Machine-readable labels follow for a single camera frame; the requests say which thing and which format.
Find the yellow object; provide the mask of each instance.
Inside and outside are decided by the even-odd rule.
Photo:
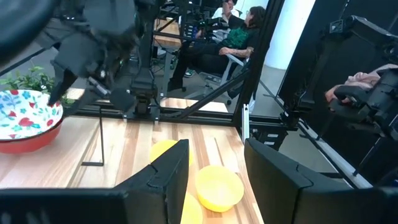
[[[234,172],[222,166],[206,166],[196,177],[199,202],[214,212],[226,212],[242,198],[242,180]]]
[[[203,215],[198,201],[190,194],[185,195],[181,224],[202,224]]]
[[[150,150],[150,155],[149,155],[150,162],[154,162],[155,159],[157,159],[165,151],[174,146],[175,143],[177,142],[178,141],[175,140],[164,140],[154,144],[152,146],[152,149]],[[191,149],[189,149],[189,166],[191,166],[192,163],[193,163],[193,152]]]

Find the white wall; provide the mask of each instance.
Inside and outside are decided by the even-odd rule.
[[[265,65],[287,69],[314,3],[315,0],[285,0]]]

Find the bowl rim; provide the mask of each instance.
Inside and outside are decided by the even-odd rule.
[[[37,92],[37,93],[41,93],[42,95],[48,95],[48,96],[50,96],[50,95],[47,94],[47,93],[43,93],[43,92],[37,91],[37,90],[18,89],[17,91],[22,91],[22,90],[23,90],[23,91],[30,91],[30,92]],[[6,92],[6,91],[12,91],[12,90],[1,90],[0,93]],[[42,132],[42,133],[40,133],[40,134],[36,134],[36,135],[33,135],[33,136],[29,136],[29,137],[18,138],[18,139],[0,139],[0,143],[25,141],[25,140],[29,140],[29,139],[32,139],[32,138],[37,138],[37,137],[41,136],[42,134],[48,133],[48,132],[52,131],[53,129],[56,129],[57,126],[59,126],[60,123],[61,123],[61,122],[63,121],[63,119],[64,119],[64,114],[63,114],[64,107],[63,107],[63,105],[62,105],[61,103],[60,103],[60,106],[61,106],[61,108],[62,108],[61,118],[60,118],[60,120],[59,120],[57,123],[55,123],[55,125],[52,126],[50,129],[48,129],[48,130],[46,130],[46,131],[44,131],[44,132]]]
[[[240,193],[241,195],[239,196],[239,199],[235,200],[233,203],[222,203],[222,204],[221,204],[221,203],[217,203],[217,205],[223,206],[223,207],[225,207],[225,206],[233,206],[233,205],[236,205],[237,203],[239,203],[239,202],[242,200],[242,198],[243,198],[243,196],[244,196],[244,191],[245,191],[245,190],[244,190],[243,180],[241,180],[241,178],[240,178],[235,172],[229,170],[229,169],[226,168],[225,166],[221,166],[221,165],[208,165],[208,166],[205,166],[204,168],[200,169],[200,170],[198,171],[198,173],[196,174],[196,177],[195,177],[195,188],[196,188],[196,190],[197,190],[197,194],[198,194],[201,198],[205,199],[206,201],[208,201],[208,202],[210,202],[210,203],[214,203],[214,201],[212,201],[211,198],[205,197],[203,194],[200,194],[201,190],[200,190],[200,188],[198,187],[198,179],[199,179],[199,177],[201,176],[201,174],[203,173],[203,172],[201,172],[201,171],[203,171],[203,170],[208,170],[208,169],[211,169],[211,168],[214,168],[214,167],[217,168],[217,169],[221,168],[221,169],[224,169],[224,170],[230,172],[233,176],[235,176],[235,177],[239,180],[238,185],[240,185],[240,186],[242,187],[242,192]]]
[[[45,132],[42,132],[40,134],[36,134],[35,136],[29,136],[29,137],[26,137],[26,138],[19,138],[19,139],[0,139],[0,144],[2,144],[2,143],[28,141],[30,139],[40,137],[41,135],[47,134],[47,133],[53,131],[54,129],[57,129],[61,125],[61,123],[62,123],[62,121],[64,119],[65,118],[62,116],[61,119],[54,126],[52,126],[50,129],[48,129]]]

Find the person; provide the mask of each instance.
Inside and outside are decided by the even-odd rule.
[[[246,19],[242,20],[232,15],[229,4],[224,2],[223,13],[231,28],[227,38],[218,44],[196,43],[193,47],[182,47],[173,77],[168,84],[168,91],[183,88],[183,77],[190,65],[204,72],[222,74],[229,61],[227,54],[244,60],[254,52],[266,10],[261,6],[252,7]]]
[[[380,70],[388,69],[388,68],[398,68],[398,65],[394,65],[394,64],[383,65],[383,66],[375,69],[371,73],[358,72],[354,76],[348,77],[347,81],[345,81],[345,83],[342,85],[359,86],[361,88],[370,89],[380,79],[380,76],[377,74],[377,72]],[[337,99],[334,92],[339,86],[341,86],[341,85],[336,85],[325,93],[325,98],[326,98],[327,102],[330,102],[332,99]],[[342,100],[341,102],[348,103],[349,99]]]
[[[236,10],[236,9],[234,8],[237,2],[238,2],[238,0],[228,0],[227,4],[228,4],[228,6],[229,6],[229,9],[231,10],[232,15],[234,15],[234,16],[236,16],[236,17],[239,17],[239,11]],[[212,18],[212,19],[223,18],[223,19],[227,22],[227,19],[226,19],[224,13],[223,13],[223,8],[222,8],[222,7],[219,7],[219,8],[214,12],[214,14],[213,14],[213,16],[212,16],[211,18]],[[196,33],[195,38],[196,38],[196,39],[202,38],[202,37],[203,37],[203,34],[204,34],[203,31],[202,31],[202,30],[199,30],[199,31]],[[194,71],[193,71],[193,70],[187,70],[187,72],[185,72],[184,77],[185,77],[185,78],[191,78],[191,77],[193,76],[193,74],[194,74]]]
[[[238,2],[238,0],[228,0],[227,4],[228,4],[229,10],[231,11],[232,15],[239,17],[239,11],[234,8],[237,2]],[[225,17],[225,14],[223,12],[223,7],[219,7],[214,12],[214,14],[211,18],[212,19],[224,18],[225,21],[227,21],[227,18]]]

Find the green plant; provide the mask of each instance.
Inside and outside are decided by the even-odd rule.
[[[55,79],[50,78],[40,66],[33,66],[25,75],[19,71],[15,75],[7,74],[6,78],[0,79],[0,85],[6,85],[7,90],[36,90],[50,94],[54,87]],[[61,99],[64,106],[69,106],[74,100],[68,99],[65,95]]]

